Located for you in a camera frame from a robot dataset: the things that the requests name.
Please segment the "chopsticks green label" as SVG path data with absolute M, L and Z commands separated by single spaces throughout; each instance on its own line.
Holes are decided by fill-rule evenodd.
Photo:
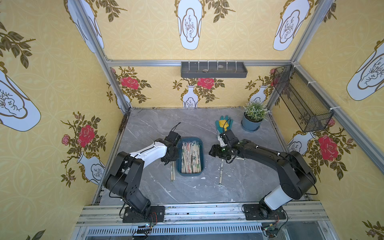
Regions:
M 176 179 L 176 163 L 171 163 L 171 182 L 174 182 Z

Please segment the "teal plastic storage box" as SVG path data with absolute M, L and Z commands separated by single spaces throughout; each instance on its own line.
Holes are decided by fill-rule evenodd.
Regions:
M 177 171 L 181 176 L 194 177 L 200 175 L 205 168 L 203 141 L 196 137 L 181 138 L 177 148 Z

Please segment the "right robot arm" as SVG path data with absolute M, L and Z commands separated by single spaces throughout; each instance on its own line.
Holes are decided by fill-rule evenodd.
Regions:
M 292 200 L 299 200 L 315 187 L 316 176 L 299 152 L 278 152 L 249 140 L 213 145 L 209 155 L 230 164 L 236 157 L 253 160 L 277 172 L 280 184 L 260 201 L 261 211 L 270 214 Z

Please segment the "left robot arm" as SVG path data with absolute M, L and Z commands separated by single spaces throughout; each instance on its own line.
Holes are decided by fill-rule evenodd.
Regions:
M 123 199 L 137 214 L 148 216 L 151 202 L 140 191 L 144 168 L 158 159 L 165 165 L 176 161 L 179 157 L 177 144 L 158 139 L 142 150 L 118 153 L 105 176 L 104 187 Z

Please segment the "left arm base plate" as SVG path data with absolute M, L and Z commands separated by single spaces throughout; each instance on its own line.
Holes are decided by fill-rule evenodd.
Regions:
M 123 223 L 162 223 L 165 217 L 165 206 L 150 206 L 143 213 L 126 207 Z

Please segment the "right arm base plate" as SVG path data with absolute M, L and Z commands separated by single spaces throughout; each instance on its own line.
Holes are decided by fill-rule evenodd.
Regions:
M 242 212 L 245 214 L 247 221 L 277 221 L 277 220 L 286 220 L 287 216 L 284 213 L 282 207 L 276 210 L 270 210 L 265 205 L 260 204 L 244 204 L 242 206 Z

